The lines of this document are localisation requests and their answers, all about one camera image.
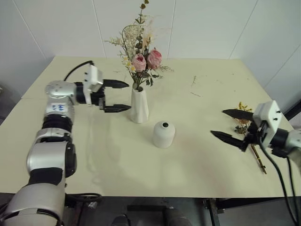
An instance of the white wall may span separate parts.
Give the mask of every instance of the white wall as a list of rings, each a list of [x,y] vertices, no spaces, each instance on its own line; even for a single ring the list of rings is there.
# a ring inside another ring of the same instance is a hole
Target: white wall
[[[284,111],[301,98],[300,0],[149,1],[164,57],[241,58]],[[55,55],[116,57],[119,48],[104,41],[133,21],[140,3],[0,0],[2,111]]]
[[[301,112],[290,120],[290,124],[294,129],[301,131]]]

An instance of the white ceramic vase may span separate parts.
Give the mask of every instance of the white ceramic vase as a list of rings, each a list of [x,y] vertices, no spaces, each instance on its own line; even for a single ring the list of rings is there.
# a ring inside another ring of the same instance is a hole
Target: white ceramic vase
[[[131,120],[135,123],[144,123],[149,118],[149,108],[147,106],[146,92],[132,89],[132,108],[130,112]]]

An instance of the floor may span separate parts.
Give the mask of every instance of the floor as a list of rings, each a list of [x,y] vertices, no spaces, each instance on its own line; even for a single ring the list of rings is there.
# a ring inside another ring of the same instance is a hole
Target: floor
[[[0,193],[0,205],[12,198],[12,194]],[[193,226],[211,226],[209,211],[203,199],[150,198],[150,197],[104,197],[97,206],[78,204],[77,208],[65,208],[66,226],[110,226],[112,220],[126,213],[132,226],[163,226],[159,211],[127,211],[128,205],[155,205],[180,210]],[[283,199],[226,209],[218,215],[221,226],[293,226]]]

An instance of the table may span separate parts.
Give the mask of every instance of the table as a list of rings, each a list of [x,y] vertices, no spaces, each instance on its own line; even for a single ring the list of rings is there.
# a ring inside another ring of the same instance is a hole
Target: table
[[[47,96],[44,87],[62,80],[74,66],[91,58],[55,57],[0,126],[0,192],[15,193],[27,183],[25,162],[36,132],[41,128]],[[104,78],[131,84],[118,59],[92,58]],[[257,147],[267,175],[251,150],[245,153],[215,138],[210,130],[233,132],[235,121],[221,113],[239,101],[255,108],[270,100],[240,60],[165,60],[174,72],[164,73],[146,87],[150,116],[143,124],[129,120],[128,111],[104,113],[96,106],[75,107],[73,142],[78,168],[67,179],[67,193],[96,192],[105,196],[164,197],[276,197],[283,196],[278,176]],[[81,68],[68,81],[82,81]],[[131,89],[106,89],[107,104],[130,105]],[[151,142],[161,120],[176,127],[167,149]],[[281,127],[291,130],[286,119]],[[286,160],[279,165],[291,195]],[[300,175],[293,164],[297,194]]]

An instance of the black cable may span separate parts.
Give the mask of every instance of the black cable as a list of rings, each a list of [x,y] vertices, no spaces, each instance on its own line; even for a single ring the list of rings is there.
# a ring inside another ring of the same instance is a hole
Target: black cable
[[[290,213],[290,216],[292,218],[292,221],[294,223],[294,225],[298,226],[297,225],[297,222],[296,222],[296,219],[292,213],[292,209],[290,207],[290,204],[288,202],[288,198],[287,198],[287,193],[286,193],[286,189],[285,189],[285,185],[284,185],[284,181],[283,181],[283,178],[282,178],[282,175],[281,175],[281,171],[279,169],[279,167],[277,166],[277,164],[274,162],[274,160],[270,157],[270,155],[267,153],[267,151],[265,150],[265,147],[263,146],[262,144],[262,141],[261,141],[261,138],[258,137],[258,144],[259,144],[259,147],[261,148],[262,152],[264,153],[264,155],[268,158],[268,160],[273,164],[273,166],[275,167],[277,173],[278,173],[278,176],[279,176],[279,180],[280,180],[280,183],[281,183],[281,186],[282,186],[282,190],[283,190],[283,194],[284,194],[284,198],[285,198],[285,203],[286,203],[286,207],[287,207],[287,210],[288,212]]]
[[[77,202],[100,202],[102,198],[97,193],[66,194],[66,199]]]
[[[92,60],[89,60],[89,61],[86,61],[86,62],[83,62],[83,63],[77,65],[75,68],[73,68],[73,69],[66,75],[66,77],[64,78],[64,81],[66,81],[67,78],[69,77],[69,75],[71,75],[76,69],[78,69],[78,68],[80,68],[80,67],[82,67],[82,66],[84,66],[84,65],[87,65],[87,64],[94,65],[94,62],[93,62]]]
[[[8,203],[5,203],[3,205],[0,206],[0,216],[2,215],[2,213],[4,213],[4,211],[6,210],[6,207],[8,206]]]
[[[300,218],[299,218],[299,210],[298,210],[298,205],[297,205],[295,188],[293,186],[293,172],[292,172],[292,167],[291,167],[291,161],[288,157],[286,158],[286,160],[287,160],[287,166],[288,166],[288,171],[289,171],[290,181],[291,181],[291,187],[292,187],[292,193],[293,193],[293,204],[295,206],[297,223],[298,223],[298,226],[299,226],[300,225]]]

